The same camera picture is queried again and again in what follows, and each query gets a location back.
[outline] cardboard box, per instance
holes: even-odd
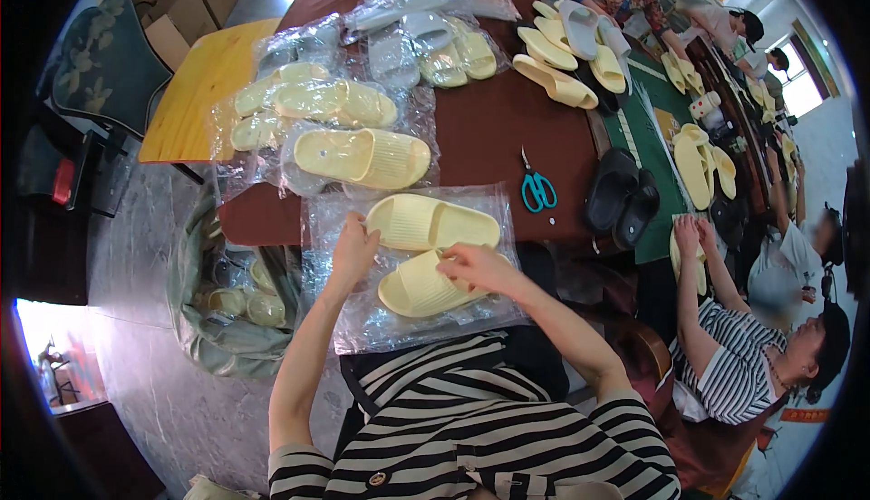
[[[197,39],[218,30],[203,0],[159,0],[141,23],[151,48],[172,71]]]

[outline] black and white striped shirt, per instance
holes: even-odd
[[[701,328],[721,347],[698,377],[677,339],[671,343],[676,378],[699,397],[707,414],[728,424],[760,415],[776,402],[764,350],[786,350],[782,332],[769,329],[751,313],[726,310],[708,298],[698,310]]]
[[[289,444],[269,457],[271,500],[676,498],[670,453],[640,396],[589,417],[506,367],[503,332],[398,356],[360,383],[381,410],[332,462]]]

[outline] teal scissors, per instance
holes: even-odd
[[[526,158],[525,147],[521,149],[521,152],[523,155],[523,165],[526,167],[526,176],[523,178],[523,186],[520,188],[519,193],[523,195],[523,203],[526,205],[526,209],[529,212],[538,213],[544,208],[556,207],[556,203],[558,203],[556,190],[552,188],[552,185],[547,178],[540,175],[529,166],[529,159]],[[545,185],[550,188],[552,200],[547,196],[546,189],[544,188]],[[529,204],[528,192],[532,193],[534,207]]]

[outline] wooden board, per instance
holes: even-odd
[[[251,81],[251,45],[271,36],[279,21],[275,18],[241,24],[203,36],[193,44],[148,126],[139,150],[140,163],[212,160],[207,136],[212,105]]]

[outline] slide sandal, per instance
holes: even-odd
[[[534,2],[532,2],[532,9],[538,11],[538,13],[543,15],[545,19],[559,18],[559,10],[556,10],[552,6],[549,6],[543,0],[535,0]]]
[[[381,245],[411,251],[446,249],[459,242],[495,247],[501,237],[491,216],[418,194],[384,198],[365,216],[365,226],[381,231]]]
[[[589,68],[592,69],[593,76],[605,89],[614,94],[625,92],[625,76],[622,74],[622,69],[619,68],[619,62],[616,60],[614,52],[609,47],[598,46],[598,56],[589,63]]]
[[[469,292],[467,282],[451,281],[436,269],[440,262],[438,250],[414,256],[381,279],[377,296],[392,312],[418,318],[451,310],[489,294],[482,288]]]
[[[614,225],[614,243],[623,250],[637,247],[649,223],[658,215],[661,197],[653,173],[641,169],[638,173],[638,189],[628,197],[625,210]]]
[[[719,185],[722,187],[722,192],[734,200],[734,197],[737,196],[737,186],[734,183],[737,177],[737,168],[734,166],[734,161],[721,147],[713,148],[712,159],[719,172]]]
[[[431,11],[419,11],[403,15],[402,30],[414,40],[421,55],[444,49],[453,41],[453,28],[440,15]]]
[[[232,129],[230,144],[237,151],[250,151],[267,145],[277,129],[278,114],[272,110],[260,111],[245,117]]]
[[[513,68],[544,87],[547,95],[556,102],[584,110],[598,107],[599,100],[592,89],[543,62],[527,55],[516,55],[513,58]]]
[[[289,87],[274,98],[275,111],[280,115],[325,123],[334,121],[351,128],[390,126],[398,117],[392,100],[349,79]]]
[[[625,200],[638,188],[638,165],[628,150],[611,147],[599,160],[586,195],[583,222],[596,236],[612,231]]]
[[[669,53],[664,53],[661,56],[661,63],[665,66],[665,73],[667,73],[668,79],[671,80],[673,86],[677,88],[677,91],[680,94],[686,93],[686,76],[683,75],[683,72],[680,71],[680,68],[677,67],[677,62],[673,60]]]
[[[560,70],[577,70],[577,59],[556,47],[536,28],[517,28],[519,38],[526,43],[529,56]]]
[[[562,0],[559,15],[565,27],[565,35],[571,51],[583,60],[593,60],[598,56],[595,49],[595,29],[598,27],[598,14],[573,0]]]
[[[696,253],[695,260],[698,261],[698,268],[695,269],[696,275],[698,277],[698,294],[704,296],[706,294],[706,272],[704,271],[704,261],[706,261],[706,255],[704,254],[704,250],[701,248],[701,244],[698,244],[698,252]],[[671,266],[673,267],[673,276],[676,277],[677,282],[679,282],[680,246],[677,245],[677,238],[673,234],[673,228],[671,228]]]
[[[293,146],[299,168],[371,189],[404,189],[429,170],[422,140],[386,130],[309,130]]]
[[[426,81],[447,89],[461,87],[468,83],[468,76],[462,69],[459,51],[456,50],[454,43],[423,57],[420,62],[420,73]]]
[[[710,187],[704,175],[702,160],[698,147],[690,139],[680,139],[673,147],[673,161],[677,164],[691,202],[698,211],[705,210],[710,205]]]
[[[273,71],[268,76],[255,81],[236,93],[233,102],[236,113],[240,116],[253,115],[261,110],[267,97],[276,85],[281,83],[299,84],[311,79],[325,79],[329,77],[329,71],[320,64],[310,62],[293,62],[285,64]]]
[[[455,29],[453,45],[459,53],[465,74],[471,79],[488,79],[494,76],[498,64],[484,35],[475,32],[455,16],[448,16],[447,22]]]
[[[562,26],[561,21],[536,16],[534,23],[535,28],[541,31],[544,38],[547,38],[547,40],[556,47],[567,53],[571,53],[571,56],[573,57],[574,52],[571,50],[571,45],[568,45],[568,38],[565,37],[565,27]]]

